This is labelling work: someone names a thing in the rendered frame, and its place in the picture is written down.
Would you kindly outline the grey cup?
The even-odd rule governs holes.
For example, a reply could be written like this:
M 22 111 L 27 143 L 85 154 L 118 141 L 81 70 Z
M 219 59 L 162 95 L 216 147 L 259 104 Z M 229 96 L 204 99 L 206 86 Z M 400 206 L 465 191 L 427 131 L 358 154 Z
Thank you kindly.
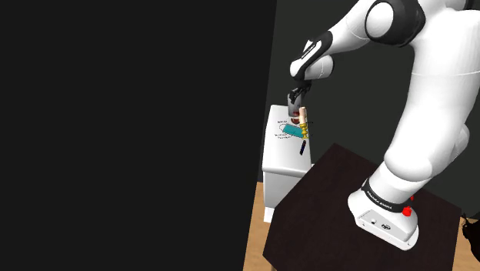
M 290 95 L 287 97 L 288 102 L 288 115 L 290 117 L 298 117 L 299 109 L 302 107 L 302 97 L 299 95 L 295 99 L 291 99 Z

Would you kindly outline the yellow and beige candlestick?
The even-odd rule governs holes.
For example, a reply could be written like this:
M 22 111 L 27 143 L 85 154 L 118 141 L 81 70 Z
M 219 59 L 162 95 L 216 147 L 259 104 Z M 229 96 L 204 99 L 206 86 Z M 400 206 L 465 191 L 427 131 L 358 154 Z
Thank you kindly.
M 298 111 L 298 119 L 299 119 L 299 127 L 302 130 L 302 138 L 303 139 L 308 139 L 308 120 L 307 120 L 307 111 L 306 107 L 300 107 Z

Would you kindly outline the white cabinet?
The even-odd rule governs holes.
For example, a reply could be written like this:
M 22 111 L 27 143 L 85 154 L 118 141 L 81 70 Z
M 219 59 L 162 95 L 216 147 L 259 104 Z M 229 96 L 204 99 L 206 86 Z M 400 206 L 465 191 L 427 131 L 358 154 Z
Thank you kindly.
M 274 128 L 278 121 L 288 121 L 286 105 L 272 105 L 268 113 L 262 157 L 264 221 L 271 222 L 275 207 L 312 167 L 309 139 L 303 155 L 299 154 L 303 138 L 278 139 Z

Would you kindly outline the dark robot stand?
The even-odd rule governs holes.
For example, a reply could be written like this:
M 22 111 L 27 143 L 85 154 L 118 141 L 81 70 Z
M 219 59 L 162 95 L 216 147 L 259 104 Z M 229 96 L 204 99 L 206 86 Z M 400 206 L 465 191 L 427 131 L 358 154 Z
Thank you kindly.
M 410 250 L 355 224 L 348 196 L 376 167 L 337 144 L 326 151 L 275 208 L 263 256 L 276 271 L 452 271 L 461 210 L 425 189 Z

